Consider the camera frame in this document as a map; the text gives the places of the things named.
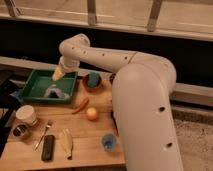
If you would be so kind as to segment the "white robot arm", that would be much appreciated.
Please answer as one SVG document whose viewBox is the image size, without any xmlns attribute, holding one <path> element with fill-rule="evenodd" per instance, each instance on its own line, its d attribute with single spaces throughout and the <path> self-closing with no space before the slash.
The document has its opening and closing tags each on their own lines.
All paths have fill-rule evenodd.
<svg viewBox="0 0 213 171">
<path fill-rule="evenodd" d="M 127 171 L 184 171 L 169 96 L 176 70 L 166 58 L 144 52 L 94 48 L 77 34 L 59 45 L 55 80 L 80 62 L 115 74 L 112 106 Z"/>
</svg>

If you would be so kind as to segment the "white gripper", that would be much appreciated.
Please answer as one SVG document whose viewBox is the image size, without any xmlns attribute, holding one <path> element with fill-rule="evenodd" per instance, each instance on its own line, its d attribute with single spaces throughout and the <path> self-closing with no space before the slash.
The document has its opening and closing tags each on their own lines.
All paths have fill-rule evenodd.
<svg viewBox="0 0 213 171">
<path fill-rule="evenodd" d="M 70 57 L 61 56 L 59 60 L 59 66 L 56 67 L 52 80 L 57 81 L 61 79 L 65 73 L 74 72 L 79 68 L 80 62 L 78 60 L 71 59 Z"/>
</svg>

